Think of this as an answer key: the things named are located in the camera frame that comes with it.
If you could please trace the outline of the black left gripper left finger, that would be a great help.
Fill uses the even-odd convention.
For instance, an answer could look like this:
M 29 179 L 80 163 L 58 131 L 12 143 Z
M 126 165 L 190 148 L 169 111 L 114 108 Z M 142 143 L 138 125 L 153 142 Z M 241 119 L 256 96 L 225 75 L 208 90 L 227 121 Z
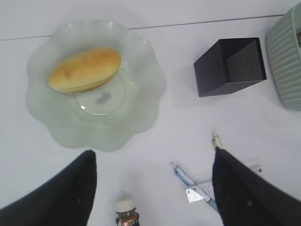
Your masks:
M 39 188 L 0 210 L 2 226 L 85 226 L 97 187 L 96 154 L 84 151 Z

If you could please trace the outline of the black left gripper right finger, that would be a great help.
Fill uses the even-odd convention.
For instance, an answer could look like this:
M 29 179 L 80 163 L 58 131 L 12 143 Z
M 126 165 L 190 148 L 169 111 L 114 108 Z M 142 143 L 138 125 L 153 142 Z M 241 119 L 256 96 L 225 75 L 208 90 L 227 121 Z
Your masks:
M 301 202 L 255 174 L 224 149 L 215 149 L 215 202 L 225 226 L 299 226 Z

